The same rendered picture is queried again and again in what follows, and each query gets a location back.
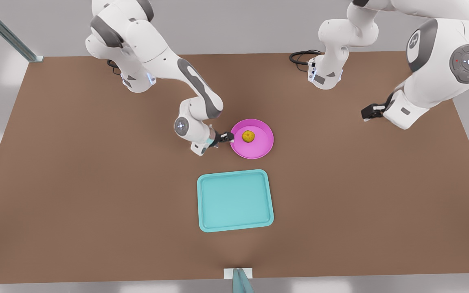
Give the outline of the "pink round plate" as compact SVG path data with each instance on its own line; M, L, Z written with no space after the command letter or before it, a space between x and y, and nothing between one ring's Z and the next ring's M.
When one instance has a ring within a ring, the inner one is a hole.
M253 132L253 141L243 140L243 133L246 131ZM234 134L231 148L242 158L254 160L264 157L274 144L274 134L270 126L258 119L244 119L236 123L231 132Z

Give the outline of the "teal rectangular tray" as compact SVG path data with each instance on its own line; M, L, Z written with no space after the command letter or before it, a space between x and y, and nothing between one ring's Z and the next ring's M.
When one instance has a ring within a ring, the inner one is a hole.
M267 227L275 219L268 174L262 169L199 176L197 206L203 232Z

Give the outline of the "silver frame post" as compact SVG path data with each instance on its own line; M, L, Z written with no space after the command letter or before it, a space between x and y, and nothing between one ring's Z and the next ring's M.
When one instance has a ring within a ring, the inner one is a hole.
M0 36L8 42L29 63L43 62L44 57L36 55L30 50L1 20Z
M232 280L231 293L255 293L250 280L253 268L224 268L224 279Z

